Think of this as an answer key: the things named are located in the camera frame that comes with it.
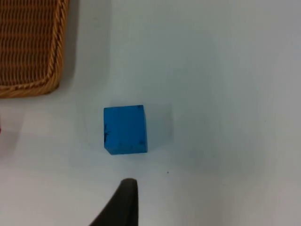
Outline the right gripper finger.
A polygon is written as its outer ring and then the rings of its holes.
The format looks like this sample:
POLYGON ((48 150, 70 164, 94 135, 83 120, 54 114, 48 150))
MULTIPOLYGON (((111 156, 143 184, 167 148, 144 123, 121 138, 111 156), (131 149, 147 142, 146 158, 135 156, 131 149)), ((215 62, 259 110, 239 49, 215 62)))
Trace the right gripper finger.
POLYGON ((137 180, 133 178, 123 179, 90 226, 138 226, 138 201, 137 180))

